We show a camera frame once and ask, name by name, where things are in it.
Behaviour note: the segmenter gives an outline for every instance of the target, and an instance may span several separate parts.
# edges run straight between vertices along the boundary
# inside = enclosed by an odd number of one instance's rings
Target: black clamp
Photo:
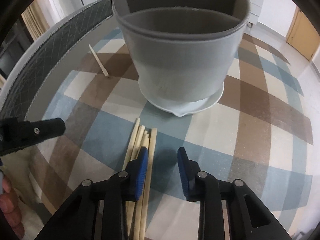
[[[201,171],[188,159],[183,147],[178,150],[178,166],[183,194],[189,202],[200,201],[198,240],[224,240],[221,200],[226,200],[230,239],[290,240],[291,237],[269,209],[240,179],[226,182]]]
[[[93,240],[100,200],[104,200],[101,240],[128,240],[125,201],[137,201],[148,166],[148,149],[110,179],[84,180],[50,218],[36,240]]]
[[[60,118],[18,122],[16,117],[0,120],[0,157],[64,134]]]

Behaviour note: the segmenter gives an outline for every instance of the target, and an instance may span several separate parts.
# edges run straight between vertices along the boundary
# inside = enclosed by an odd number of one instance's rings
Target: wooden stick
[[[147,149],[149,149],[149,141],[150,141],[150,139],[147,138],[147,139],[145,140],[144,144],[143,144],[143,146],[144,146],[144,147],[147,147]]]
[[[138,150],[140,149],[141,141],[142,141],[142,136],[144,133],[145,127],[143,125],[139,126],[138,134],[136,141],[134,142],[133,150],[132,150],[132,155],[130,158],[130,161],[133,161],[137,158]],[[131,231],[131,224],[132,224],[132,219],[133,219],[133,213],[134,213],[134,205],[135,202],[132,201],[127,201],[126,202],[126,209],[127,209],[127,228],[128,228],[128,233],[130,234]]]
[[[148,168],[147,168],[147,174],[146,174],[146,179],[144,182],[144,190],[143,190],[139,240],[144,240],[144,236],[146,233],[148,202],[149,202],[149,193],[150,193],[150,185],[151,185],[153,156],[154,156],[155,147],[156,147],[156,137],[157,137],[157,129],[152,128],[151,134],[150,134],[150,143],[149,143]]]
[[[140,124],[140,118],[137,118],[136,123],[134,124],[133,130],[132,130],[132,134],[131,134],[130,140],[129,140],[127,153],[125,154],[122,170],[124,170],[126,168],[128,162],[129,162],[129,160],[131,158],[133,146],[134,146],[134,143],[136,141],[136,137],[137,137],[137,133],[138,133],[139,124]]]
[[[144,129],[145,129],[145,127],[143,125],[140,125],[136,141],[134,142],[134,146],[133,146],[133,150],[132,150],[132,155],[131,155],[130,161],[133,161],[133,160],[135,160],[137,158],[137,154],[138,154],[138,150],[140,149],[140,145],[141,145],[141,140],[142,140],[142,136],[143,136],[143,133],[144,133]]]
[[[149,148],[149,135],[146,131],[144,131],[143,139],[141,141],[141,147],[143,146],[145,146],[147,149]],[[136,202],[136,212],[134,215],[133,240],[139,240],[140,226],[141,226],[140,222],[141,222],[141,214],[142,214],[142,201],[143,201],[143,192],[139,200]]]
[[[104,65],[101,63],[100,59],[98,58],[98,55],[96,54],[96,52],[93,50],[93,48],[91,47],[91,45],[89,44],[89,48],[92,52],[92,55],[94,56],[94,58],[96,59],[96,61],[98,62],[98,65],[100,66],[102,72],[104,73],[104,75],[107,77],[109,76],[108,71],[105,69]]]

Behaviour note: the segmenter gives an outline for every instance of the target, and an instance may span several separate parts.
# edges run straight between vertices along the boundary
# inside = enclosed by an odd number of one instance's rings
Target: metal screw
[[[198,172],[198,177],[205,178],[206,176],[207,176],[207,173],[205,171],[199,171]]]
[[[89,179],[85,179],[84,181],[82,181],[82,186],[84,187],[88,187],[91,185],[91,180]]]
[[[243,186],[243,181],[240,180],[240,179],[236,179],[235,180],[235,185],[238,186],[238,187],[242,187]]]
[[[125,178],[126,176],[128,176],[128,173],[127,173],[126,171],[120,171],[120,172],[118,173],[118,176],[119,176],[120,178]]]

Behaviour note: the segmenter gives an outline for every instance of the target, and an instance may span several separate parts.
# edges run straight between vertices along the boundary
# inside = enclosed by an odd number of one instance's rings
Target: curtain
[[[47,20],[45,19],[36,0],[29,5],[21,16],[34,41],[49,29]]]

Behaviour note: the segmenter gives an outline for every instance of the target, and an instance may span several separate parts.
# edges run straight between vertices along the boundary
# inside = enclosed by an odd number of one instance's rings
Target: blue gripper pad
[[[188,179],[188,174],[187,174],[189,170],[188,162],[189,162],[189,159],[184,147],[180,147],[178,149],[178,167],[179,167],[180,179],[182,184],[182,190],[186,199],[189,198],[189,190],[190,190],[190,183],[189,183],[190,181]]]
[[[136,189],[134,195],[136,200],[139,200],[142,194],[148,167],[148,149],[146,147],[141,147],[137,160],[139,161],[140,166],[136,177]]]

